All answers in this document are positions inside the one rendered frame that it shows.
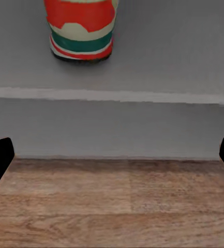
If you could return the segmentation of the gym shoe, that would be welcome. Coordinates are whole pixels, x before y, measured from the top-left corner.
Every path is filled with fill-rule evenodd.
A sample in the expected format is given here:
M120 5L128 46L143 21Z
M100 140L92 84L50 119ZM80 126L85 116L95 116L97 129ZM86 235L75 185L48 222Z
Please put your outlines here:
M108 59L120 1L44 0L52 54L73 64Z

